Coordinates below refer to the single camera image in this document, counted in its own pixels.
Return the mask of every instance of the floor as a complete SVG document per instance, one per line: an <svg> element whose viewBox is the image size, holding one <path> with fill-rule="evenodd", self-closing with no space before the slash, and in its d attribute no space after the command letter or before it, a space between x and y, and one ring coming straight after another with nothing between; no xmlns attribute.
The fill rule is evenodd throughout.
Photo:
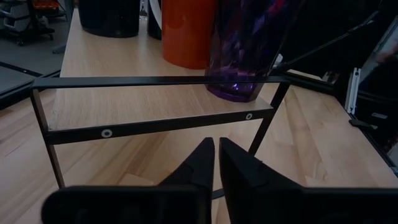
<svg viewBox="0 0 398 224"><path fill-rule="evenodd" d="M68 23L65 18L51 19L49 27L55 29L54 40L42 36L20 47L12 39L0 39L0 62L49 74L61 69L63 54L53 54L52 49L67 42ZM0 67L0 93L34 77Z"/></svg>

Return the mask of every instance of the purple tumbler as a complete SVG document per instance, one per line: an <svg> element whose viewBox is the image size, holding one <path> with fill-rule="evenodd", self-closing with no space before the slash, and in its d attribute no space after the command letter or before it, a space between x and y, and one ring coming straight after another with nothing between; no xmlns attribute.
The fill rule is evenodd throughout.
<svg viewBox="0 0 398 224"><path fill-rule="evenodd" d="M268 75L303 2L219 0L206 75ZM216 96L237 102L255 100L261 88L255 83L207 85Z"/></svg>

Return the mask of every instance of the orange cup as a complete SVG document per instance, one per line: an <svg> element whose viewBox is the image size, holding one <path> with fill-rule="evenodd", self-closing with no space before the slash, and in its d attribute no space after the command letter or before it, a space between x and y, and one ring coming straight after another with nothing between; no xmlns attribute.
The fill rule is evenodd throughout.
<svg viewBox="0 0 398 224"><path fill-rule="evenodd" d="M163 58L185 68L204 69L216 0L162 0Z"/></svg>

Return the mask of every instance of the wooden table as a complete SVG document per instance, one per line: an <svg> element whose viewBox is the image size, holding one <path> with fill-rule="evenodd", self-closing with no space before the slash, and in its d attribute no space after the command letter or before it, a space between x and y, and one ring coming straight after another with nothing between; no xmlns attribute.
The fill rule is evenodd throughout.
<svg viewBox="0 0 398 224"><path fill-rule="evenodd" d="M161 42L146 34L128 39L98 37L84 32L75 11L61 77L203 75L162 59ZM231 103L204 86L152 86L57 90L50 129L127 123L265 107L277 85L264 85L252 103ZM290 87L256 154L288 178L320 187L397 187L398 180L360 130L348 123L336 99L296 86ZM156 184L170 174L204 137L225 136L248 149L259 120L192 128L166 133L103 139L91 156L81 156L85 178L69 167L69 184ZM57 146L62 151L64 146ZM221 187L216 159L214 188Z"/></svg>

